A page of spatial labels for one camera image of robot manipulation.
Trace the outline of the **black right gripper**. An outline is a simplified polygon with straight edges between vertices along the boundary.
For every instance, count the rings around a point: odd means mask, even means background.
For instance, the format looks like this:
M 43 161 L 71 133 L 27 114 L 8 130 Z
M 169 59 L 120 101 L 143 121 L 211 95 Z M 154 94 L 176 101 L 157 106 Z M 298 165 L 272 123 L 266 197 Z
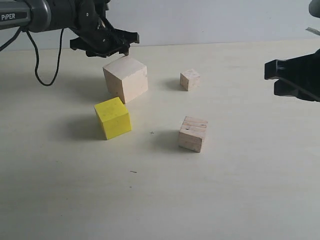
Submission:
M 303 101 L 320 101 L 320 51 L 264 64 L 264 79 L 274 80 L 273 94 Z

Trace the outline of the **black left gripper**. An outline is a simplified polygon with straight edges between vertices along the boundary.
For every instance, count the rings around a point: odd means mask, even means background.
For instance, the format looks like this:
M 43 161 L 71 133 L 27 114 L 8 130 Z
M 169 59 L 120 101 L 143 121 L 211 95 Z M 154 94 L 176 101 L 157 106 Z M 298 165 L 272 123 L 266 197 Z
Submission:
M 138 32 L 114 28 L 106 18 L 109 0 L 76 0 L 76 17 L 70 40 L 72 50 L 85 51 L 87 57 L 106 58 L 116 53 L 129 55 L 131 44 L 139 43 Z

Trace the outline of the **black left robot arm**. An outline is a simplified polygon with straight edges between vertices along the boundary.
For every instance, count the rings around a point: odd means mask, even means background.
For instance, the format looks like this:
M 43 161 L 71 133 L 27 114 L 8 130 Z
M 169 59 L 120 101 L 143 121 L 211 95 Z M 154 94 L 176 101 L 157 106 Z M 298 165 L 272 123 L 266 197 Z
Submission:
M 0 28 L 20 27 L 32 33 L 70 29 L 77 35 L 69 42 L 74 51 L 85 51 L 88 57 L 127 56 L 140 36 L 114 28 L 106 18 L 108 4 L 107 0 L 2 0 Z

